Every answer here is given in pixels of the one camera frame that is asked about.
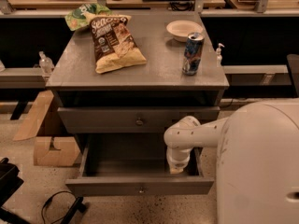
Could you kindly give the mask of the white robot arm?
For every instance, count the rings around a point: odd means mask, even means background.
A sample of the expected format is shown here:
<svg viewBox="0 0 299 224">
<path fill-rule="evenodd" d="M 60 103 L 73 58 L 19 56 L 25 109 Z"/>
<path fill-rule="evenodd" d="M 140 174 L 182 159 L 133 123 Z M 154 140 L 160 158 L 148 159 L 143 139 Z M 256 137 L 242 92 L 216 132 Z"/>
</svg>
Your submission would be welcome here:
<svg viewBox="0 0 299 224">
<path fill-rule="evenodd" d="M 187 116 L 164 133 L 171 173 L 195 147 L 217 149 L 218 224 L 299 224 L 299 99 L 244 105 L 206 124 Z"/>
</svg>

